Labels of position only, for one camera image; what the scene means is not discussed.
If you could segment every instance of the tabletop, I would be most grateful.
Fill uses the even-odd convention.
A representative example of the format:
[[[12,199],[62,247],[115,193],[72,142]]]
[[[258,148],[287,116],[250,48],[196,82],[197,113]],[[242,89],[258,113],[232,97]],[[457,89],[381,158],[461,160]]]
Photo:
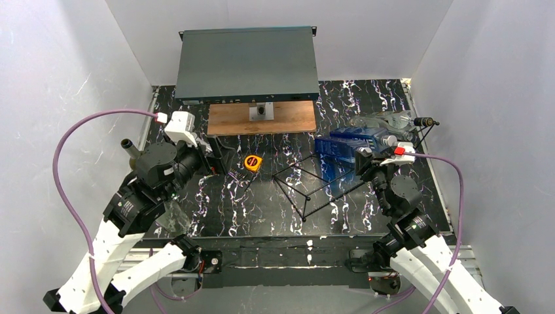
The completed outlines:
[[[181,208],[190,219],[187,234],[191,237],[236,236],[327,236],[327,235],[377,235],[387,233],[388,217],[379,213],[378,201],[364,184],[347,196],[332,202],[302,222],[286,195],[272,179],[272,175],[310,156],[314,152],[314,137],[345,126],[358,114],[378,111],[410,109],[400,80],[334,80],[319,84],[320,97],[315,102],[316,132],[220,137],[224,145],[236,149],[232,168],[247,174],[243,159],[255,154],[262,166],[249,189],[232,176],[195,176],[179,194]],[[171,113],[188,111],[196,116],[195,130],[206,137],[209,107],[185,105],[174,100],[175,87],[161,86],[154,111]],[[149,143],[162,141],[162,128],[152,122]],[[302,167],[324,177],[339,177],[348,167],[331,166],[319,158],[309,158]],[[401,167],[400,174],[412,177],[423,195],[421,207],[440,231],[451,231],[450,223],[440,202],[437,186],[427,160],[417,159],[412,165]],[[280,179],[300,190],[313,190],[321,185],[319,179],[298,169],[280,173]],[[307,202],[307,212],[329,201],[359,182],[350,173],[334,184],[315,193]],[[289,199],[300,208],[304,198],[286,189]],[[179,220],[178,216],[170,217]],[[153,226],[146,237],[170,237],[162,227]]]

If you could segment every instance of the white connector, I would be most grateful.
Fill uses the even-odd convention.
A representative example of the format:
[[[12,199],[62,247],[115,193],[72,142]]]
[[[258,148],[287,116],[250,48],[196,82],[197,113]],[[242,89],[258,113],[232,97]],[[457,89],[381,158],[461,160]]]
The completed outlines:
[[[404,148],[405,152],[415,152],[412,143],[410,142],[397,142],[397,147]],[[387,164],[396,164],[398,166],[404,164],[413,164],[416,157],[408,156],[408,155],[395,155],[391,158],[388,158],[380,163],[380,166],[387,165]]]
[[[164,132],[174,143],[185,141],[190,147],[197,147],[194,135],[191,133],[193,127],[194,115],[186,111],[174,111]]]
[[[165,114],[165,113],[157,113],[156,114],[156,122],[168,123],[168,115]]]

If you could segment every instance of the yellow tape measure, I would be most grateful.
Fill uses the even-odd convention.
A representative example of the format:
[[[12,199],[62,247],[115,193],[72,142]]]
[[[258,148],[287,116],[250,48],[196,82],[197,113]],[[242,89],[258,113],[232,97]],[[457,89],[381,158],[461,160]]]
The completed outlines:
[[[245,167],[252,172],[257,172],[260,169],[260,165],[262,165],[262,158],[258,156],[248,155],[245,158]]]

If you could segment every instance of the gray electronic device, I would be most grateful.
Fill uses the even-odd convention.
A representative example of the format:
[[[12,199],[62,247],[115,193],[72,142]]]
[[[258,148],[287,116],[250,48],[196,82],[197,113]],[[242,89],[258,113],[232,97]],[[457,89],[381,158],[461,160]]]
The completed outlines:
[[[188,104],[315,101],[312,34],[310,26],[184,31],[175,98]]]

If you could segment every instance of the wooden board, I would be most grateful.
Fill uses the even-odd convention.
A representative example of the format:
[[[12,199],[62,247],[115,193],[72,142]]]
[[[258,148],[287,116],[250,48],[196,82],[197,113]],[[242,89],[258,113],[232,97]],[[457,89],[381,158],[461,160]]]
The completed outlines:
[[[316,130],[312,101],[274,103],[274,119],[249,121],[248,103],[215,103],[208,114],[208,135],[299,133]]]

